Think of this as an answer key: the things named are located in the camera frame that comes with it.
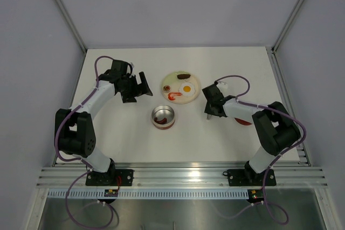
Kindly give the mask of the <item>red lunch box lid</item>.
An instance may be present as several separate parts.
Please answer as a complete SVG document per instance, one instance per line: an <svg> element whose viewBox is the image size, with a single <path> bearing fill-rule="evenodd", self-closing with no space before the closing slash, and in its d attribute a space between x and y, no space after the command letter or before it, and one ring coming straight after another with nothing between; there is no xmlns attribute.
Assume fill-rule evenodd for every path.
<svg viewBox="0 0 345 230"><path fill-rule="evenodd" d="M251 122L247 122L247 121L245 121L245 120L238 119L238 118L235 118L235 121L236 121L237 123L243 125L243 126L250 126L250 125L252 125Z"/></svg>

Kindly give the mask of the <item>cream green round plate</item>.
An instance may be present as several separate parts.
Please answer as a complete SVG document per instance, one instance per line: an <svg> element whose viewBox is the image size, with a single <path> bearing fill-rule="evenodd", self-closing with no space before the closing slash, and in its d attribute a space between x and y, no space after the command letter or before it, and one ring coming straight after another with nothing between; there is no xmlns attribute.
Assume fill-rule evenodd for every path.
<svg viewBox="0 0 345 230"><path fill-rule="evenodd" d="M177 78L177 75L180 73L189 73L191 74L191 77L186 79L186 80L179 80ZM168 94L171 92L178 92L180 86L182 83L189 82L192 83L195 86L195 94L192 97L186 97L186 96L177 96L176 100L170 101L168 99ZM168 85L170 86L170 91L169 92L164 92L162 90L163 86ZM194 74L186 71L175 71L170 74L168 74L161 82L161 93L162 95L170 102L175 103L175 104L186 104L192 102L194 99L196 99L201 91L201 83Z"/></svg>

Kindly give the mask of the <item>red steel lunch box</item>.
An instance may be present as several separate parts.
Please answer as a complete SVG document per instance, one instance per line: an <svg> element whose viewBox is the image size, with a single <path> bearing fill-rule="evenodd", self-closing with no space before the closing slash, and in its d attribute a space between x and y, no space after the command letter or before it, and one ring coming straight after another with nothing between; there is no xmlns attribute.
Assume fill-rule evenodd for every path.
<svg viewBox="0 0 345 230"><path fill-rule="evenodd" d="M157 124L154 122L155 117L158 117L159 120L166 117L167 123L162 124L162 125ZM161 129L161 130L169 129L175 124L175 121L176 121L175 111L173 110L172 107L168 105L159 105L155 107L151 112L151 122L157 129Z"/></svg>

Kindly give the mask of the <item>brown toy sea cucumber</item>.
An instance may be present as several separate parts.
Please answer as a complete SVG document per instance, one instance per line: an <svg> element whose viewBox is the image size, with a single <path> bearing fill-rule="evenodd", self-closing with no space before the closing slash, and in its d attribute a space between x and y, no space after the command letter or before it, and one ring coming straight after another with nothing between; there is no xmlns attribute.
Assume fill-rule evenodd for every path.
<svg viewBox="0 0 345 230"><path fill-rule="evenodd" d="M177 78L179 80L186 80L186 79L188 79L190 77L191 77L191 74L189 74L189 73L180 73L180 74L177 75Z"/></svg>

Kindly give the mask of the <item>dark red toy octopus tentacle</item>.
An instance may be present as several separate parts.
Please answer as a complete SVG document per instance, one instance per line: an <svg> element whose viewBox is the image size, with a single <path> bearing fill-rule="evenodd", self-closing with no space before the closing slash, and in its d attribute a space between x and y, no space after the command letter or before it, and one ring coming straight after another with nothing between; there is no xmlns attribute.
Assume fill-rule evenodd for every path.
<svg viewBox="0 0 345 230"><path fill-rule="evenodd" d="M167 123L167 118L165 117L165 118L159 120L158 117L155 117L154 118L154 122L157 123L157 124L160 124L160 125L166 124Z"/></svg>

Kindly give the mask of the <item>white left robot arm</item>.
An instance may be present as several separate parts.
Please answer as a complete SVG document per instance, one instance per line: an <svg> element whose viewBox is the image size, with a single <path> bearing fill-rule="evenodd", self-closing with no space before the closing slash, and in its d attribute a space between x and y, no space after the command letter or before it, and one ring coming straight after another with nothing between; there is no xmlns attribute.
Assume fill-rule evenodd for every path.
<svg viewBox="0 0 345 230"><path fill-rule="evenodd" d="M82 162L88 169L88 186L120 185L122 176L115 162L96 147L93 120L98 112L116 94L123 103L136 103L137 97L153 94L144 72L134 75L131 63L111 61L104 73L95 73L95 84L82 101L55 115L56 155L63 162Z"/></svg>

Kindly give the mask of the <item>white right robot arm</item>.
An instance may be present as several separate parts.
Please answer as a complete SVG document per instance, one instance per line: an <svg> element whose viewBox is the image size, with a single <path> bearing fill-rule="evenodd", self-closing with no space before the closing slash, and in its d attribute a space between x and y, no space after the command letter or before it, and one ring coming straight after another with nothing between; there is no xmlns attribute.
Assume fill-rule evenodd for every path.
<svg viewBox="0 0 345 230"><path fill-rule="evenodd" d="M216 82L202 92L206 98L204 112L208 116L230 117L240 124L253 125L260 142L260 148L244 168L223 172L229 186L275 186L272 162L301 137L284 105L274 102L260 108L242 104L232 95L224 96Z"/></svg>

